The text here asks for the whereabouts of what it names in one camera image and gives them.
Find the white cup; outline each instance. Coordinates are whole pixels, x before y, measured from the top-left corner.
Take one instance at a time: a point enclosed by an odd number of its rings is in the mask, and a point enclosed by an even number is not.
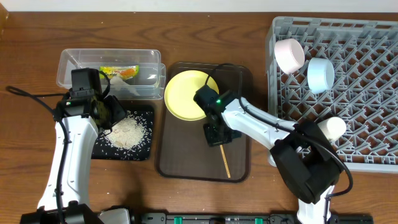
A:
[[[275,59],[286,74],[294,73],[304,65],[304,51],[295,39],[280,40],[275,44]]]
[[[347,130],[346,123],[339,117],[326,119],[321,123],[318,123],[318,127],[321,129],[328,141],[331,142],[342,137]]]
[[[322,93],[331,90],[335,82],[335,70],[333,64],[323,58],[313,58],[308,64],[307,70],[308,86],[312,93]]]

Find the pink cup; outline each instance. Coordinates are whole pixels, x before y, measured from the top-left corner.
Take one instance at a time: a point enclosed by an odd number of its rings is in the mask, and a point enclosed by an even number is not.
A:
[[[294,73],[304,65],[304,51],[295,39],[280,40],[275,44],[275,59],[286,74]]]

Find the clear plastic container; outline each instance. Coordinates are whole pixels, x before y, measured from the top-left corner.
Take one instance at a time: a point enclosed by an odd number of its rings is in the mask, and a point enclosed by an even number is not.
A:
[[[166,79],[166,68],[160,60],[158,50],[65,49],[58,66],[57,85],[70,89],[71,71],[77,68],[138,65],[138,74],[126,80],[130,85],[111,85],[109,94],[125,100],[159,100],[163,98]],[[101,79],[101,84],[104,90],[108,82]]]

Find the wooden chopstick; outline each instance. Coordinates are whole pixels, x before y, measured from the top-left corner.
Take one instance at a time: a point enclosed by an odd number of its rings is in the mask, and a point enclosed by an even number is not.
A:
[[[231,178],[231,174],[229,173],[228,163],[226,162],[226,158],[225,158],[225,153],[224,153],[224,147],[223,147],[223,145],[220,145],[220,150],[221,150],[221,154],[223,155],[223,160],[224,160],[226,175],[228,176],[228,178]]]

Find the wood grain surface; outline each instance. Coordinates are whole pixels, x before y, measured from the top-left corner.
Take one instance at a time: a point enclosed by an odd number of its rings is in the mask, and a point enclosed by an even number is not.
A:
[[[3,33],[3,28],[6,26],[6,21],[8,19],[7,9],[0,3],[0,40]]]
[[[55,147],[50,114],[30,99],[6,93],[6,85],[31,93],[64,92],[55,84],[63,49],[157,49],[167,67],[179,61],[246,66],[254,75],[253,103],[265,109],[265,37],[275,16],[398,20],[398,14],[368,13],[11,13],[0,42],[0,223],[18,223],[21,214],[35,211]],[[59,99],[43,100],[54,107]],[[297,199],[257,142],[252,144],[251,174],[241,184],[161,177],[154,169],[154,153],[164,107],[161,101],[150,104],[156,107],[152,156],[144,162],[92,160],[89,192],[94,211],[120,204],[138,212],[294,213],[298,209]],[[376,223],[397,223],[398,176],[354,173],[353,177],[354,189],[334,198],[331,209],[371,214]],[[341,175],[337,190],[347,183]]]

